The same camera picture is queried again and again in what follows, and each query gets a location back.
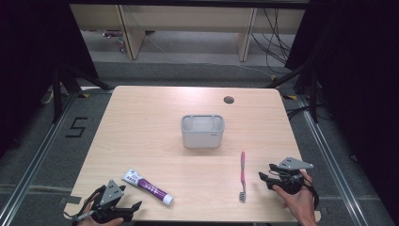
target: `toothbrush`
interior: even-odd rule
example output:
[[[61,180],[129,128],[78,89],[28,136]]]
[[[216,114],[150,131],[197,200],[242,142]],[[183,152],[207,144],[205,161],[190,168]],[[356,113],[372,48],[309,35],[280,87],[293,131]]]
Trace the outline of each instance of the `toothbrush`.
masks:
[[[244,168],[246,164],[246,153],[241,152],[241,184],[243,184],[243,191],[240,192],[240,202],[246,202],[246,175]]]

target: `wrist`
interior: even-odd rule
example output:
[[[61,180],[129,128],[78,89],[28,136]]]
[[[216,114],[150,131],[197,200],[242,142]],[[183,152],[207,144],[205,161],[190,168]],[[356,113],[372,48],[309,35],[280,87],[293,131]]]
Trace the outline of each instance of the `wrist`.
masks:
[[[300,226],[316,226],[316,220],[313,218],[302,219],[299,221]]]

